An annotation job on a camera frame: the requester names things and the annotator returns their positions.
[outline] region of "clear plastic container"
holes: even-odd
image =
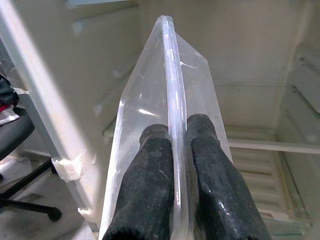
[[[184,135],[187,117],[206,114],[232,161],[207,60],[185,42],[169,16],[160,16],[119,103],[109,163],[99,239],[111,223],[125,171],[139,150],[142,131],[152,124],[169,128],[174,166],[171,239],[192,239]]]

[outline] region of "floor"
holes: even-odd
[[[0,193],[8,186],[2,186]],[[17,201],[57,207],[62,217],[51,222],[46,214],[4,208],[0,210],[1,240],[95,240],[89,226],[78,213],[65,182],[51,171],[18,192]]]

